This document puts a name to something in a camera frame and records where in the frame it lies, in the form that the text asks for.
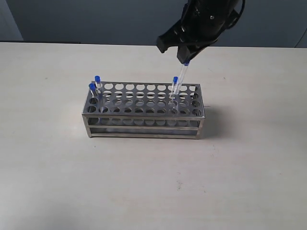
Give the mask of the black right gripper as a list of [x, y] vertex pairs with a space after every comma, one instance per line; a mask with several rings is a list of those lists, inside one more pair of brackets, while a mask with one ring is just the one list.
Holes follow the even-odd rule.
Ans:
[[238, 21], [240, 13], [235, 10], [238, 3], [237, 0], [189, 0], [181, 19], [158, 36], [156, 47], [164, 53], [170, 47], [178, 46], [179, 62], [190, 63]]

